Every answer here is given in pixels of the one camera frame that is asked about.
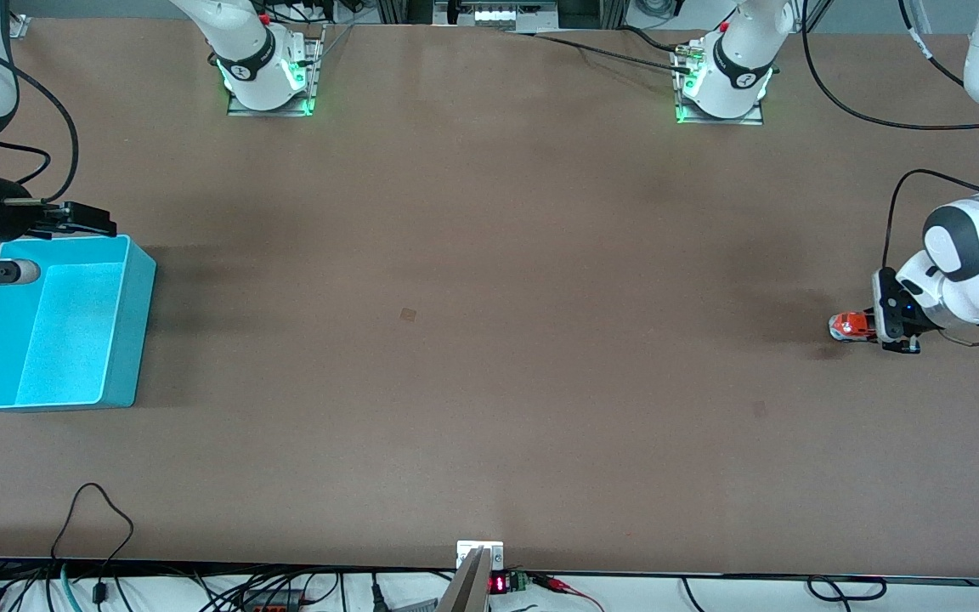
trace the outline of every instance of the white floor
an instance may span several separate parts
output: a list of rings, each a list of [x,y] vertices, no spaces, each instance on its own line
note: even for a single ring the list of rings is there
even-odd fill
[[[597,599],[606,612],[632,612],[651,609],[660,612],[696,612],[691,607],[682,582],[669,577],[618,577],[618,576],[560,576],[574,588]],[[308,597],[322,597],[335,582],[334,575],[316,576],[308,589]],[[438,598],[447,588],[447,582],[433,574],[396,573],[378,576],[384,597],[392,609],[418,604]],[[90,601],[93,580],[82,580],[71,586],[82,612],[96,609]],[[125,612],[123,601],[112,581],[109,600],[102,605],[104,612]],[[123,588],[133,612],[197,612],[207,605],[207,596],[193,581],[186,578],[123,578]],[[371,578],[369,574],[346,574],[345,609],[349,612],[370,612],[372,609]],[[214,590],[224,590],[238,584],[237,578],[207,578]],[[294,582],[300,588],[303,580]],[[800,581],[742,581],[718,580],[718,578],[691,578],[691,588],[705,612],[841,612],[839,603],[819,601],[811,596],[804,582]],[[866,586],[848,586],[847,595],[869,592]],[[15,600],[20,586],[15,587],[3,600],[3,612]],[[57,612],[70,612],[69,604],[62,595],[58,581],[52,581],[52,600]],[[548,592],[531,587],[527,592],[509,593],[490,598],[490,607],[496,612],[513,612],[516,609],[536,605],[532,612],[598,612],[595,605],[586,600]],[[47,612],[43,583],[28,592],[22,612]],[[853,612],[979,612],[979,587],[890,585],[889,592],[881,600],[853,602]],[[342,612],[339,590],[333,595],[302,612]]]

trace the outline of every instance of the table surface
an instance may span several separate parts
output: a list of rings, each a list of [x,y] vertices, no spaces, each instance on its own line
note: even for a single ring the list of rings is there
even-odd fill
[[[907,37],[816,38],[848,104],[979,121]],[[46,554],[94,480],[134,558],[447,566],[484,538],[551,569],[979,576],[979,349],[826,332],[869,301],[897,178],[979,182],[979,132],[842,115],[795,40],[765,127],[675,124],[663,72],[474,28],[357,28],[302,120],[224,116],[186,22],[38,20],[15,53],[77,120],[71,199],[159,274],[136,406],[0,414],[0,555]],[[37,93],[3,139],[58,185]],[[960,195],[910,182],[894,260]],[[61,552],[122,537],[90,491]]]

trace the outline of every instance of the teal cable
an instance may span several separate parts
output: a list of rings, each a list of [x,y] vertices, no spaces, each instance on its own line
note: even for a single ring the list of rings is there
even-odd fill
[[[71,582],[66,579],[66,564],[63,563],[61,569],[59,569],[59,582],[62,582],[63,592],[66,593],[66,601],[69,602],[71,608],[74,612],[82,612],[81,605],[78,605],[78,600],[74,599],[74,592],[71,591]]]

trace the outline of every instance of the blue plastic container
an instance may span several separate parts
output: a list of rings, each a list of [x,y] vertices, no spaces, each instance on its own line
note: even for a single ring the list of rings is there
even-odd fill
[[[129,239],[9,241],[40,278],[0,286],[0,411],[126,407],[135,400],[156,263]]]

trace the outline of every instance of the metal bracket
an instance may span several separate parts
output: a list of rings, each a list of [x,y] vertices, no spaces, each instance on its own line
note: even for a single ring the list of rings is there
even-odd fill
[[[31,16],[10,13],[10,38],[13,40],[25,38],[28,34],[28,24],[31,22]]]
[[[304,89],[289,98],[286,104],[273,110],[253,110],[242,105],[232,93],[229,94],[229,116],[312,116],[315,112],[315,95],[320,86],[320,62],[323,58],[323,38],[304,38],[297,31],[292,45],[292,58],[289,62],[289,75],[297,82],[304,82]]]
[[[505,543],[489,540],[459,540],[456,542],[456,567],[463,565],[471,549],[475,547],[485,547],[489,549],[490,561],[493,561],[493,570],[505,569]]]
[[[704,51],[700,49],[700,40],[691,40],[690,46],[682,52],[672,51],[670,54],[671,64],[675,66],[687,67],[690,73],[683,74],[676,72],[672,75],[672,85],[675,87],[675,118],[679,123],[720,123],[726,125],[761,125],[764,117],[761,115],[761,100],[765,97],[765,88],[762,87],[761,97],[754,102],[754,108],[744,116],[737,116],[734,119],[720,119],[718,116],[708,115],[687,96],[682,93],[684,89],[689,89],[695,85],[699,67],[704,64],[705,59],[702,55]]]

